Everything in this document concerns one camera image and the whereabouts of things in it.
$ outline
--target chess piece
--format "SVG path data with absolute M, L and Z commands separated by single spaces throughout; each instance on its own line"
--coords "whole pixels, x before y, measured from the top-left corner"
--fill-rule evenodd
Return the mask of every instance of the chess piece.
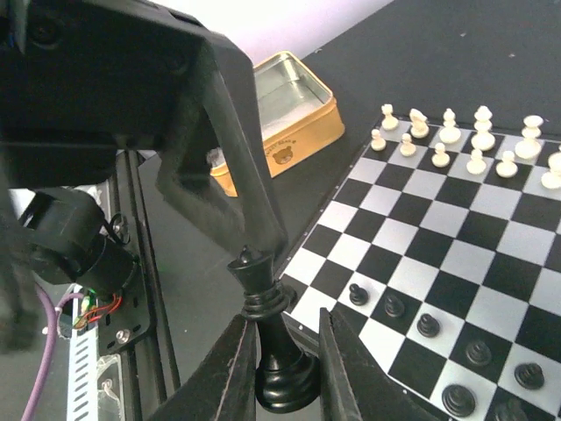
M 454 417 L 469 417 L 475 411 L 473 393 L 459 384 L 451 384 L 444 389 L 442 403 Z
M 484 152 L 493 149 L 494 136 L 489 132 L 493 128 L 493 123 L 491 123 L 492 116 L 493 113 L 485 105 L 481 105 L 475 113 L 476 121 L 473 127 L 477 133 L 472 137 L 472 146 L 475 149 L 480 149 Z
M 561 146 L 559 151 L 547 160 L 550 170 L 542 175 L 542 185 L 546 189 L 561 189 Z
M 483 153 L 480 149 L 473 149 L 471 153 L 471 159 L 467 162 L 465 166 L 467 172 L 472 175 L 479 175 L 483 174 L 485 168 L 487 168 L 487 164 L 483 161 Z
M 462 137 L 462 132 L 456 127 L 456 114 L 447 108 L 443 117 L 444 128 L 438 133 L 438 137 L 445 144 L 456 143 Z
M 450 155 L 446 153 L 444 143 L 437 143 L 435 145 L 435 154 L 432 155 L 432 165 L 443 168 L 448 164 L 450 164 Z
M 482 340 L 474 340 L 465 349 L 465 356 L 475 367 L 484 367 L 491 362 L 489 346 Z
M 545 384 L 542 368 L 535 362 L 520 364 L 515 368 L 515 379 L 523 388 L 538 390 Z
M 440 324 L 438 320 L 432 317 L 429 313 L 424 313 L 419 317 L 417 322 L 417 330 L 425 338 L 434 338 L 440 333 Z
M 515 146 L 516 155 L 523 160 L 531 160 L 536 158 L 542 151 L 542 146 L 537 141 L 542 131 L 540 126 L 543 124 L 543 118 L 540 116 L 527 116 L 524 119 L 526 127 L 522 129 L 523 140 Z
M 394 117 L 394 106 L 390 103 L 385 103 L 382 105 L 382 114 L 384 114 L 384 119 L 382 120 L 382 129 L 386 132 L 391 132 L 395 130 L 400 123 L 400 120 Z
M 351 284 L 349 287 L 349 299 L 354 305 L 365 305 L 368 303 L 368 291 L 361 288 L 356 283 Z
M 514 177 L 517 172 L 518 166 L 515 164 L 515 153 L 512 151 L 503 152 L 501 162 L 497 164 L 497 174 L 499 177 Z
M 411 136 L 416 139 L 426 138 L 430 130 L 427 118 L 415 108 L 411 109 L 409 118 L 411 119 Z
M 319 360 L 294 342 L 282 318 L 288 295 L 273 280 L 273 253 L 245 246 L 228 270 L 245 290 L 244 318 L 257 323 L 261 361 L 255 372 L 255 396 L 266 410 L 288 413 L 304 408 L 320 392 Z
M 400 146 L 400 153 L 403 156 L 411 156 L 417 150 L 417 146 L 413 144 L 413 139 L 411 139 L 411 135 L 409 133 L 403 133 L 401 136 L 401 146 Z
M 386 147 L 386 140 L 382 138 L 380 130 L 372 130 L 372 142 L 370 142 L 370 147 L 374 151 L 382 151 Z

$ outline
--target white square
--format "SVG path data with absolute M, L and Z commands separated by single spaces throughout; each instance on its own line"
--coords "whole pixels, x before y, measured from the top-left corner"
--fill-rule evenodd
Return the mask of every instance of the white square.
M 561 316 L 561 274 L 543 268 L 529 303 Z
M 301 248 L 290 260 L 284 273 L 306 285 L 310 285 L 324 262 L 324 257 Z
M 374 184 L 360 204 L 360 207 L 367 211 L 387 216 L 394 208 L 400 194 L 401 192 L 397 190 L 387 189 Z
M 438 269 L 403 256 L 387 286 L 424 301 L 437 275 Z
M 369 248 L 370 243 L 348 234 L 343 234 L 339 237 L 327 258 L 345 268 L 357 270 Z
M 527 309 L 528 303 L 481 286 L 465 320 L 514 342 Z
M 353 283 L 356 283 L 368 292 L 368 302 L 365 305 L 354 305 L 353 303 L 351 303 L 351 299 L 349 297 L 349 287 Z M 341 292 L 341 295 L 338 298 L 338 301 L 369 318 L 374 311 L 374 308 L 378 304 L 378 301 L 382 297 L 385 289 L 386 285 L 384 285 L 383 283 L 375 281 L 368 276 L 361 275 L 358 272 L 355 272 L 354 274 L 352 274 L 351 279 L 345 285 L 343 292 Z
M 496 384 L 490 382 L 485 377 L 476 375 L 473 371 L 460 366 L 452 360 L 446 361 L 444 370 L 442 374 L 440 374 L 437 385 L 430 396 L 430 402 L 446 413 L 448 413 L 448 411 L 442 403 L 442 393 L 444 389 L 451 384 L 460 384 L 468 388 L 475 396 L 475 411 L 469 417 L 463 417 L 462 420 L 485 421 L 486 414 L 493 400 L 494 392 L 497 389 Z
M 349 178 L 374 184 L 385 166 L 386 162 L 384 161 L 369 160 L 368 158 L 362 157 L 354 165 L 354 168 L 349 174 Z
M 332 230 L 343 232 L 355 213 L 357 213 L 357 208 L 353 208 L 348 204 L 330 202 L 317 223 L 327 226 Z
M 405 336 L 369 318 L 359 335 L 366 349 L 386 373 L 394 364 Z
M 545 384 L 539 390 L 527 390 L 515 379 L 516 367 L 528 362 L 539 364 L 543 370 Z M 502 370 L 499 386 L 550 414 L 557 414 L 561 406 L 561 393 L 559 393 L 561 390 L 561 364 L 524 346 L 513 344 Z
M 328 311 L 331 311 L 336 302 L 335 298 L 331 298 L 317 289 L 308 288 L 290 316 L 315 333 L 319 333 L 319 310 L 325 307 Z
M 417 330 L 419 318 L 424 313 L 429 313 L 438 320 L 440 324 L 440 333 L 434 338 L 426 338 Z M 459 334 L 464 326 L 464 319 L 453 316 L 447 311 L 443 311 L 427 303 L 421 304 L 419 311 L 415 317 L 415 321 L 411 324 L 407 337 L 416 343 L 429 348 L 431 351 L 442 355 L 445 358 L 450 357 L 452 349 L 458 340 Z
M 386 219 L 374 237 L 373 244 L 394 253 L 405 254 L 419 229 L 394 219 Z
M 482 284 L 491 267 L 494 252 L 455 239 L 444 258 L 444 272 Z

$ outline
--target metal tin box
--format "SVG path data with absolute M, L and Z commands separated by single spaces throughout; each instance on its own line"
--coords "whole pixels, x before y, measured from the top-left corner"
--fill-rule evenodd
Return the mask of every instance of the metal tin box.
M 255 67 L 265 156 L 271 176 L 286 171 L 339 139 L 344 125 L 333 93 L 290 52 Z M 210 174 L 228 196 L 236 196 L 220 151 L 209 157 Z

